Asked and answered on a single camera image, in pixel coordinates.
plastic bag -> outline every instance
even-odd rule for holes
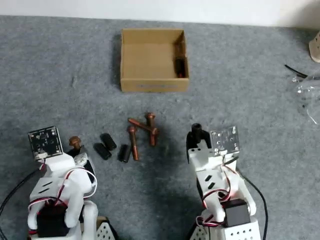
[[[306,78],[295,76],[292,81],[297,84],[294,93],[299,106],[312,123],[320,124],[320,69]]]

circuit board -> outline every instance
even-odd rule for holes
[[[59,132],[55,126],[31,131],[28,137],[36,161],[63,154]]]

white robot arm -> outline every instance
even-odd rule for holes
[[[237,127],[207,132],[195,123],[186,148],[204,206],[189,239],[261,240],[254,218],[256,203],[236,171],[240,151]]]
[[[87,198],[96,192],[98,181],[85,148],[64,153],[54,126],[30,132],[29,140],[35,159],[46,167],[30,194],[29,238],[115,240],[108,222],[103,227],[109,232],[100,228],[97,232],[98,208]]]

bronze bolt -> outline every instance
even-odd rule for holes
[[[137,128],[135,126],[128,127],[128,133],[130,135],[133,159],[135,161],[138,161],[139,155],[138,155],[138,148],[137,148],[136,131],[137,131]]]
[[[81,148],[81,139],[78,136],[72,136],[69,138],[69,146],[79,150]]]
[[[145,115],[146,122],[147,122],[149,127],[152,127],[152,128],[155,127],[155,117],[156,117],[156,115],[153,112],[148,112]],[[152,134],[152,132],[150,132],[150,136],[149,136],[150,145],[153,146],[153,147],[156,145],[156,137],[157,137],[156,134]]]
[[[159,133],[158,128],[145,125],[144,123],[139,122],[138,120],[136,120],[134,118],[128,118],[128,122],[139,127],[139,128],[142,128],[144,130],[151,132],[153,135],[157,135]]]

cardboard box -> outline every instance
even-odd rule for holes
[[[189,66],[183,29],[122,30],[123,92],[185,92]]]

